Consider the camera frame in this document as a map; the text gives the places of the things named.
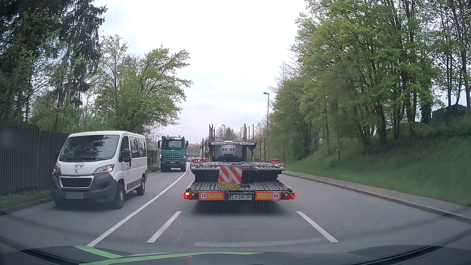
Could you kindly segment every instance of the road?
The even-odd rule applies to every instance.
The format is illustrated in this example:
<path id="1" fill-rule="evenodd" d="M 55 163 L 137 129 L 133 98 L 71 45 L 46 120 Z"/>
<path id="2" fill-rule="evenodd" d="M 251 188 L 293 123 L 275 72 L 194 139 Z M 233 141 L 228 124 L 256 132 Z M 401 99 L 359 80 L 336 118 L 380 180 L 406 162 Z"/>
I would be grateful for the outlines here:
<path id="1" fill-rule="evenodd" d="M 202 204 L 181 196 L 192 179 L 189 170 L 150 173 L 145 195 L 129 194 L 120 210 L 38 205 L 1 216 L 0 235 L 32 248 L 94 245 L 130 253 L 337 252 L 433 244 L 471 227 L 287 175 L 279 179 L 298 194 L 295 200 Z"/>

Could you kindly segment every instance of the van windshield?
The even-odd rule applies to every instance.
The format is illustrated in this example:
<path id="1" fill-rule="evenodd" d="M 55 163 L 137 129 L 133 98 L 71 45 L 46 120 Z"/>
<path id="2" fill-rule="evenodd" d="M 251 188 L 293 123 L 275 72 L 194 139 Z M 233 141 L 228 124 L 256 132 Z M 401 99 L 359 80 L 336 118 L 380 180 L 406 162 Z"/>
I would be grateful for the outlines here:
<path id="1" fill-rule="evenodd" d="M 65 141 L 59 161 L 73 162 L 112 159 L 118 147 L 119 135 L 84 135 Z"/>

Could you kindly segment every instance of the street lamp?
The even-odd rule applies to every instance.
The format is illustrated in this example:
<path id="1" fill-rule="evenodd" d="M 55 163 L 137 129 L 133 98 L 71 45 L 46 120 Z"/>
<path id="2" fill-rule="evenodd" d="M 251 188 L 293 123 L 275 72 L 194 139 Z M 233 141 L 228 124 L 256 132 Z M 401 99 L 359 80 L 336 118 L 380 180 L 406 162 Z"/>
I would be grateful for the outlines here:
<path id="1" fill-rule="evenodd" d="M 265 162 L 267 161 L 267 141 L 268 141 L 268 110 L 270 108 L 270 93 L 263 92 L 264 95 L 268 95 L 268 101 L 267 101 L 267 132 L 265 133 Z"/>

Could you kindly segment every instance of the van wheel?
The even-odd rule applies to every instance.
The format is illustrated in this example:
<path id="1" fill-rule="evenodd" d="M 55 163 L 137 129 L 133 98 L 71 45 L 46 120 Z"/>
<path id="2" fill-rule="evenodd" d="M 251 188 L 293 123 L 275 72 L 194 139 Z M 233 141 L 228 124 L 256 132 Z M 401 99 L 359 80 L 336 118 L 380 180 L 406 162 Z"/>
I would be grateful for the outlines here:
<path id="1" fill-rule="evenodd" d="M 141 185 L 136 189 L 136 192 L 138 193 L 138 196 L 144 195 L 144 192 L 146 191 L 146 183 L 144 181 L 144 177 L 141 178 Z"/>
<path id="2" fill-rule="evenodd" d="M 126 191 L 121 183 L 116 186 L 116 193 L 114 195 L 114 201 L 111 203 L 113 209 L 121 209 L 124 206 L 124 195 Z"/>

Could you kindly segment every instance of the car carrier trailer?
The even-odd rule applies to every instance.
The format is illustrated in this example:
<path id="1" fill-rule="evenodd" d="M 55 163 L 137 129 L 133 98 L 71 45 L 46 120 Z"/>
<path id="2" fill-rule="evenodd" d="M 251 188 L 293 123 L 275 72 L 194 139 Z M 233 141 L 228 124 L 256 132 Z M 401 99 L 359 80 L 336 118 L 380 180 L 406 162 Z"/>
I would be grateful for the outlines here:
<path id="1" fill-rule="evenodd" d="M 191 164 L 195 179 L 182 197 L 191 200 L 287 200 L 294 199 L 291 187 L 278 180 L 284 164 L 254 162 L 256 141 L 217 140 L 206 142 L 208 162 Z M 250 161 L 246 161 L 248 151 Z"/>

